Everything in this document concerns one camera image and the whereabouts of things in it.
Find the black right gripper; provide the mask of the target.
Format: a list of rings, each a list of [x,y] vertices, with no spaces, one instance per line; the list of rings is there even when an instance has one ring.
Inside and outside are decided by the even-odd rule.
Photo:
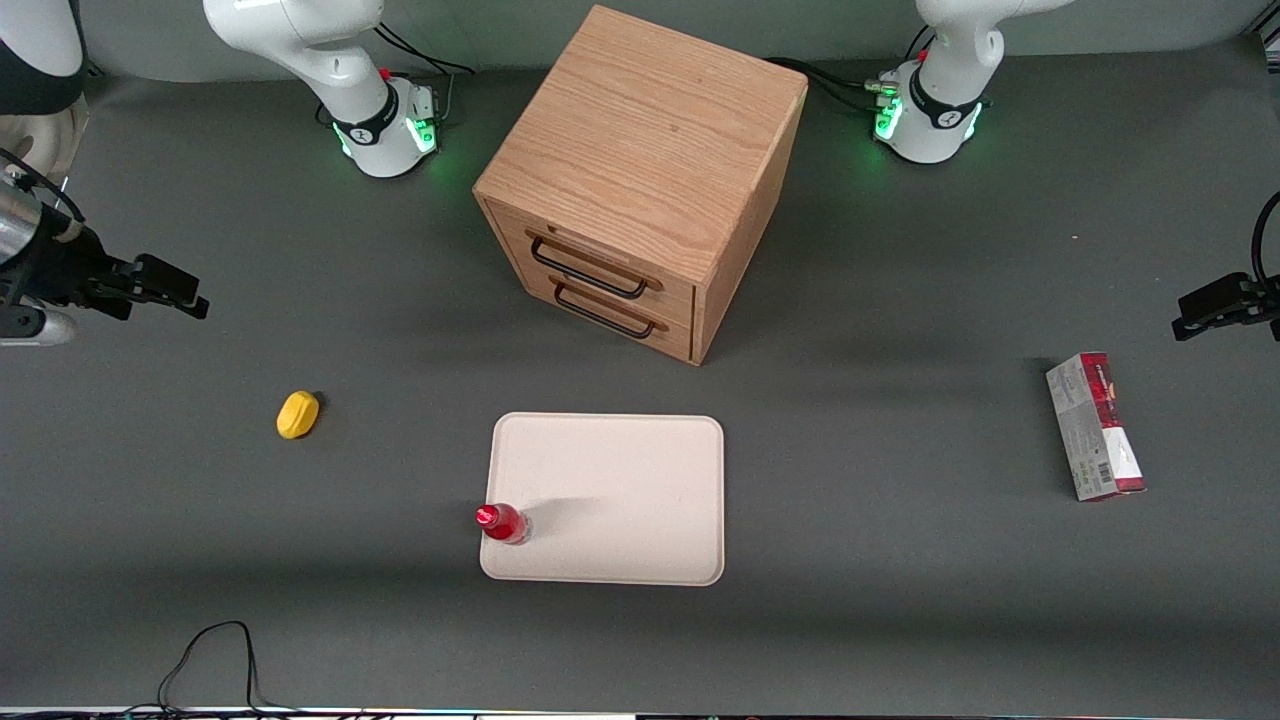
[[[140,301],[173,307],[197,320],[209,315],[210,302],[198,295],[198,278],[151,254],[131,264],[106,252],[99,236],[83,227],[74,238],[56,238],[68,222],[42,222],[35,238],[3,264],[5,304],[32,299],[58,307],[87,307],[127,322],[136,292]]]

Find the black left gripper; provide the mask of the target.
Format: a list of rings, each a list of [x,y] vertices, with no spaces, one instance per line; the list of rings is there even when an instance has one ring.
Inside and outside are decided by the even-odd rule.
[[[1230,273],[1179,299],[1180,313],[1215,313],[1203,316],[1183,315],[1171,323],[1175,341],[1185,342],[1207,331],[1243,324],[1266,324],[1275,342],[1279,329],[1279,275],[1262,281],[1247,273]]]

